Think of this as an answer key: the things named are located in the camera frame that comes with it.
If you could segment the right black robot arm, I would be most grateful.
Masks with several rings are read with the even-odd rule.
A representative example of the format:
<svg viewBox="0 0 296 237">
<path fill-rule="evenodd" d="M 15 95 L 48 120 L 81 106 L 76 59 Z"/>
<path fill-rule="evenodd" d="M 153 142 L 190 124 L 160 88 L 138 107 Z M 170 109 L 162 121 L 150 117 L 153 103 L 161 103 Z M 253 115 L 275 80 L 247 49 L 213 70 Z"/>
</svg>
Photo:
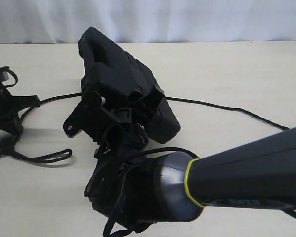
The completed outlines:
<svg viewBox="0 0 296 237">
<path fill-rule="evenodd" d="M 206 158 L 178 147 L 145 150 L 138 123 L 110 123 L 99 144 L 84 194 L 108 218 L 105 237 L 190 222 L 208 206 L 277 209 L 296 219 L 296 127 Z"/>
</svg>

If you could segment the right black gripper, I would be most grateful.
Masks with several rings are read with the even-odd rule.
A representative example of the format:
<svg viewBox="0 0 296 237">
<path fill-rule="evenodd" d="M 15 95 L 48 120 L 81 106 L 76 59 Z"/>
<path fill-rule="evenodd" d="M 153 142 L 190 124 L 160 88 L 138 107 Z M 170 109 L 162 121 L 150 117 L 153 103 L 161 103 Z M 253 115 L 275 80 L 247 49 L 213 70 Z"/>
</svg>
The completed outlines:
<svg viewBox="0 0 296 237">
<path fill-rule="evenodd" d="M 128 108 L 143 110 L 147 123 L 151 123 L 161 100 L 163 90 L 154 85 L 151 91 L 136 88 L 128 96 Z M 149 139 L 145 127 L 138 122 L 112 122 L 100 133 L 99 147 L 94 152 L 95 158 L 129 158 L 147 147 Z"/>
</svg>

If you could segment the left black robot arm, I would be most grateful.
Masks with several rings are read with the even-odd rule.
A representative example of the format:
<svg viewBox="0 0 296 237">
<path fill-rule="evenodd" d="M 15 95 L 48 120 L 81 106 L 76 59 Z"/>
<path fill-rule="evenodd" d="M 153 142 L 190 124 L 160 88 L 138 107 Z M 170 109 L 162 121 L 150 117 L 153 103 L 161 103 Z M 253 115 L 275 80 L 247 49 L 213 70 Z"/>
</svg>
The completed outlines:
<svg viewBox="0 0 296 237">
<path fill-rule="evenodd" d="M 18 77 L 9 66 L 0 67 L 0 130 L 14 136 L 21 135 L 23 132 L 19 111 L 41 105 L 37 95 L 12 95 L 8 89 L 17 83 Z"/>
</svg>

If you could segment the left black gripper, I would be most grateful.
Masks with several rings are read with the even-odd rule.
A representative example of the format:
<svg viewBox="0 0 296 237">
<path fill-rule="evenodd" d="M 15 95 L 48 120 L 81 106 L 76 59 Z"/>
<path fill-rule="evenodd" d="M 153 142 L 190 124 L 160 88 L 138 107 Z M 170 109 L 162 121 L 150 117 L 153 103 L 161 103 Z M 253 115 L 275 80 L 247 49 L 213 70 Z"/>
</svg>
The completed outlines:
<svg viewBox="0 0 296 237">
<path fill-rule="evenodd" d="M 7 88 L 0 84 L 0 130 L 11 135 L 20 135 L 23 125 L 19 117 L 19 111 L 39 107 L 41 101 L 37 95 L 13 96 Z"/>
</svg>

